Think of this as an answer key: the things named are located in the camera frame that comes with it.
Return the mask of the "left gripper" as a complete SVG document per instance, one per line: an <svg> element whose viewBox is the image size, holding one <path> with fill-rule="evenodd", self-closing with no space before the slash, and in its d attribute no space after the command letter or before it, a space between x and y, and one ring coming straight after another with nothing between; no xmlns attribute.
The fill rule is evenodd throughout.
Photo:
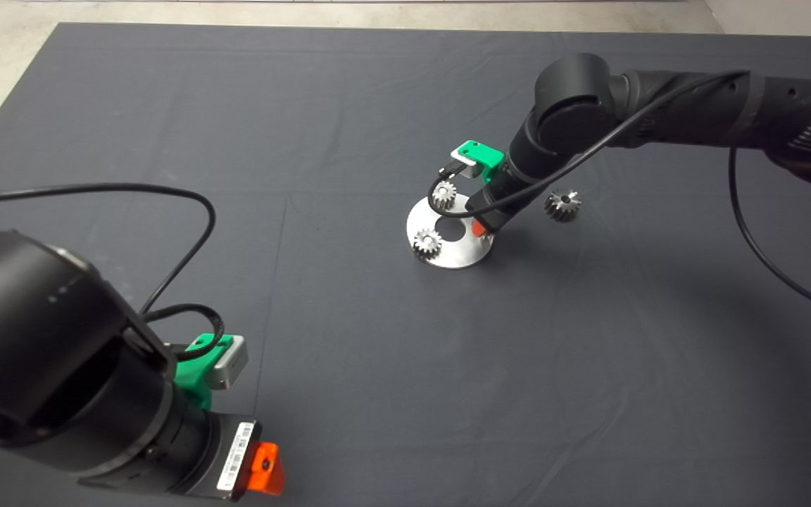
<svg viewBox="0 0 811 507"><path fill-rule="evenodd" d="M178 496L236 503L246 489L281 495L284 468L279 446L260 441L262 425L241 414L205 411L205 446L194 454L194 466L175 487Z"/></svg>

